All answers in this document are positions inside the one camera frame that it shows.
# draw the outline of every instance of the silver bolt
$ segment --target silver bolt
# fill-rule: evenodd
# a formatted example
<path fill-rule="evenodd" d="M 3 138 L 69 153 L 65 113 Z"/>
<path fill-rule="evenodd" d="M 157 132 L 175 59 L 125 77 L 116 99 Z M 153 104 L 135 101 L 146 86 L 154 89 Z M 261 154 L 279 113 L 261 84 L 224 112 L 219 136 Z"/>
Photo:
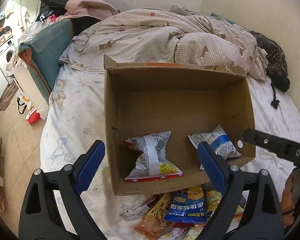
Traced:
<path fill-rule="evenodd" d="M 232 165 L 230 166 L 230 169 L 231 169 L 231 171 L 238 171 L 238 170 L 239 170 L 239 167 L 238 167 L 237 165 L 232 164 Z"/>
<path fill-rule="evenodd" d="M 41 170 L 40 169 L 36 169 L 34 170 L 33 174 L 34 175 L 39 175 L 41 173 Z"/>
<path fill-rule="evenodd" d="M 72 169 L 72 164 L 67 164 L 66 166 L 63 167 L 65 171 L 70 171 Z"/>
<path fill-rule="evenodd" d="M 261 174 L 264 175 L 264 176 L 268 176 L 269 171 L 263 169 L 263 170 L 261 170 Z"/>

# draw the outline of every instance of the pink cloth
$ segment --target pink cloth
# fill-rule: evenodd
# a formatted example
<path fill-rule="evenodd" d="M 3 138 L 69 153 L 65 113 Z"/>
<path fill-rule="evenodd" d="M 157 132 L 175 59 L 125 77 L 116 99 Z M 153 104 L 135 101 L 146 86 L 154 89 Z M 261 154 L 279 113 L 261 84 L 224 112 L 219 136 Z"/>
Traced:
<path fill-rule="evenodd" d="M 117 14 L 117 10 L 103 0 L 69 0 L 66 3 L 65 15 L 59 16 L 57 21 L 82 16 L 92 16 L 104 20 L 109 16 Z"/>

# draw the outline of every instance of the washing machine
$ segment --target washing machine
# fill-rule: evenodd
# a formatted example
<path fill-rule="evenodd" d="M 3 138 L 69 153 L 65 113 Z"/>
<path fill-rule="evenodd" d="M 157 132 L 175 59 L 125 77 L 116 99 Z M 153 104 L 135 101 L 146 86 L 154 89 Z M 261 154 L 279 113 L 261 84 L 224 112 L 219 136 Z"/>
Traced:
<path fill-rule="evenodd" d="M 15 45 L 13 43 L 13 39 L 7 40 L 0 46 L 0 69 L 7 79 L 8 83 L 11 84 L 13 82 L 13 78 L 6 76 L 6 67 L 10 59 L 12 58 L 12 54 L 14 52 Z"/>

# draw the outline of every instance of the red shopping bag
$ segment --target red shopping bag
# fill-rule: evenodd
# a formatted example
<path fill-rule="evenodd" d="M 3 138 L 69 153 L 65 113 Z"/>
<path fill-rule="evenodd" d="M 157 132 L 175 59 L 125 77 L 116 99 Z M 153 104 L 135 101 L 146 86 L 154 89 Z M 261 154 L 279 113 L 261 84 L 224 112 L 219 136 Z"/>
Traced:
<path fill-rule="evenodd" d="M 37 113 L 37 109 L 33 107 L 27 114 L 26 120 L 29 124 L 34 124 L 41 119 L 40 114 Z"/>

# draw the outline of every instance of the blue gripper pad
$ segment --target blue gripper pad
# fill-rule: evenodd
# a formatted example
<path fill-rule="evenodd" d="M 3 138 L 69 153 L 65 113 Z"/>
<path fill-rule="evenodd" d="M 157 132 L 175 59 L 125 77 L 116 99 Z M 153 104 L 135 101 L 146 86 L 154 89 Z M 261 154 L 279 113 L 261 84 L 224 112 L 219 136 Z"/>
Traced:
<path fill-rule="evenodd" d="M 221 162 L 226 162 L 222 156 L 216 155 L 213 149 L 207 142 L 201 142 L 198 145 L 198 158 L 204 167 L 214 189 L 224 195 L 227 192 L 226 178 L 220 167 L 218 166 L 215 158 L 221 157 Z"/>
<path fill-rule="evenodd" d="M 105 144 L 103 141 L 100 141 L 78 173 L 77 184 L 74 188 L 78 195 L 88 190 L 94 175 L 105 157 L 105 153 Z"/>

